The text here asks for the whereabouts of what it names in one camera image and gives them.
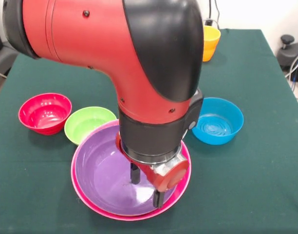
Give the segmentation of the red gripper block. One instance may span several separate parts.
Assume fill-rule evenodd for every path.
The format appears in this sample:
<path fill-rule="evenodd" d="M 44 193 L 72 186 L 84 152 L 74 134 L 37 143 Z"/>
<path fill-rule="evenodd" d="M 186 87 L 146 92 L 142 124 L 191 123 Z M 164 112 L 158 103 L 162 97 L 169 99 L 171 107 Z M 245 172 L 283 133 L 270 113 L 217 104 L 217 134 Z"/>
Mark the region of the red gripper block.
<path fill-rule="evenodd" d="M 144 164 L 130 158 L 123 149 L 120 134 L 115 137 L 115 144 L 130 164 L 130 181 L 132 184 L 140 183 L 140 171 L 142 171 L 154 187 L 153 206 L 162 208 L 165 191 L 175 187 L 189 170 L 189 160 L 184 156 L 184 143 L 181 142 L 178 152 L 167 162 L 158 164 Z"/>

